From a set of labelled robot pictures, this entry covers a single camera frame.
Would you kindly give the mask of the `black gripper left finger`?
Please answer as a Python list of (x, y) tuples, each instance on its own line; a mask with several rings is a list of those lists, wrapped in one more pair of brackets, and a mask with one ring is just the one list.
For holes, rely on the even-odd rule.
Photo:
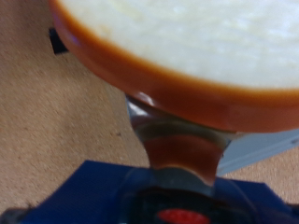
[(0, 216), (0, 224), (20, 224), (30, 211), (30, 208), (7, 209)]

